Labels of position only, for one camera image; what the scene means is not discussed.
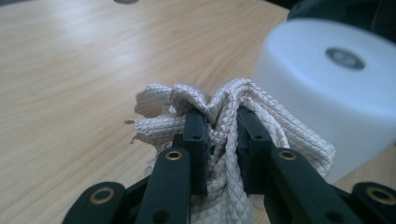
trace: crumpled towel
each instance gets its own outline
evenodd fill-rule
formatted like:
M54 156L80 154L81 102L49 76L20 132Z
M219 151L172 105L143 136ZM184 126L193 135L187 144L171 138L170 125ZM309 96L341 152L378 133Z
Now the crumpled towel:
M208 196L191 196L192 223L254 223L235 154L236 110L240 105L256 114L277 147L300 151L322 176L332 166L334 147L248 79L226 83L213 97L187 84L174 88L151 84L136 95L135 112L145 119L134 120L134 139L154 145L157 155L171 146L174 134L183 133L185 114L190 109L197 108L209 123L209 141L215 150L208 161ZM148 162L146 175L151 174L154 163L155 159Z

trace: cloth fold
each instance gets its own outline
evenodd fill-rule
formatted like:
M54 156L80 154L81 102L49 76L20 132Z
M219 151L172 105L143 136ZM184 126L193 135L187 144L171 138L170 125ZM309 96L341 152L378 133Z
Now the cloth fold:
M192 223L254 222L235 153L236 114L240 105L256 114L277 147L300 151L322 176L330 171L334 147L249 79L234 79L212 97L192 85L168 88L151 84L136 95L135 112L145 119L134 121L137 131L134 139L154 145L160 153L170 147L174 134L183 133L187 111L195 107L208 120L209 141L214 146L214 154L208 159L208 196L191 197ZM148 163L146 175L151 173L154 163L155 159Z

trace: cloth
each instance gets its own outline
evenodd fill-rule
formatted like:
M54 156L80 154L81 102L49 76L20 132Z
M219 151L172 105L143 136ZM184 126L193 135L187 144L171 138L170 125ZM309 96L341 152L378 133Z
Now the cloth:
M174 134L183 133L187 111L195 107L208 120L209 141L215 146L208 159L208 196L191 196L192 223L254 223L235 153L240 105L256 114L277 147L300 151L322 176L332 166L334 147L248 79L226 83L213 97L187 84L151 84L136 95L135 112L145 119L134 121L134 139L154 145L160 153L171 146ZM154 165L155 159L148 162L146 175Z

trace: woven fabric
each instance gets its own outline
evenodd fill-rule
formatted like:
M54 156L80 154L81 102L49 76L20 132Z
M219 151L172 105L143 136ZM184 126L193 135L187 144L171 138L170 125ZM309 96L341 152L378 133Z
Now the woven fabric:
M191 197L192 223L253 223L252 203L243 191L236 157L240 105L253 111L277 147L300 151L325 176L334 160L334 147L303 125L272 96L245 78L226 83L211 97L201 89L176 84L174 88L151 84L136 95L135 112L145 119L134 121L134 139L155 146L157 155L170 147L173 135L183 133L185 114L197 108L208 120L209 141L207 197ZM150 175L155 159L148 162Z

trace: wood grain surface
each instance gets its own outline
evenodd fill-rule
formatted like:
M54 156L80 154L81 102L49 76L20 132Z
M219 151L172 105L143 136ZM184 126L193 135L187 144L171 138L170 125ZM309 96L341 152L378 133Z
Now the wood grain surface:
M130 186L155 150L130 141L149 83L213 93L250 77L288 11L262 1L32 0L0 7L0 223L61 223L101 181ZM337 185L396 187L395 148ZM268 223L257 213L258 223Z

